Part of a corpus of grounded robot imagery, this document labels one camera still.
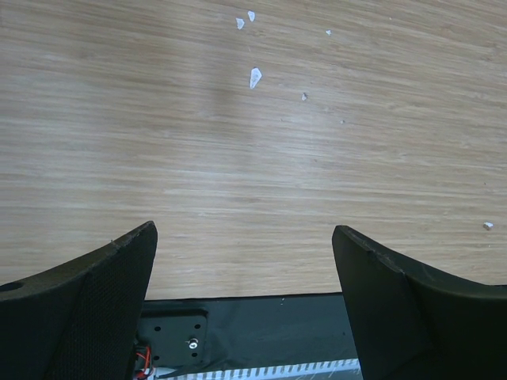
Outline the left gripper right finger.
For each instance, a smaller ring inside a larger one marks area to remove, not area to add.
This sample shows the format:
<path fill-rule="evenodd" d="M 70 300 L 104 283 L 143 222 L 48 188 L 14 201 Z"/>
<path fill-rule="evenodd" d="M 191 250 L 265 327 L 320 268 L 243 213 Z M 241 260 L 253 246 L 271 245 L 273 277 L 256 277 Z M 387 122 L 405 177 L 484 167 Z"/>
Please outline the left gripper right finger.
<path fill-rule="evenodd" d="M 506 287 L 443 272 L 349 226 L 334 259 L 365 379 L 504 379 Z"/>

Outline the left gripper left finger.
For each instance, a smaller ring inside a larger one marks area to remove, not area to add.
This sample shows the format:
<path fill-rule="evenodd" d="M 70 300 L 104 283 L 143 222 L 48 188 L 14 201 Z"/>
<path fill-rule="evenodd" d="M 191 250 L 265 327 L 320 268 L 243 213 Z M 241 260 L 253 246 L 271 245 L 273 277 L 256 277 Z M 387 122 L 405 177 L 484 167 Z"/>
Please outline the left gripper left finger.
<path fill-rule="evenodd" d="M 158 231 L 1 286 L 3 379 L 130 379 Z"/>

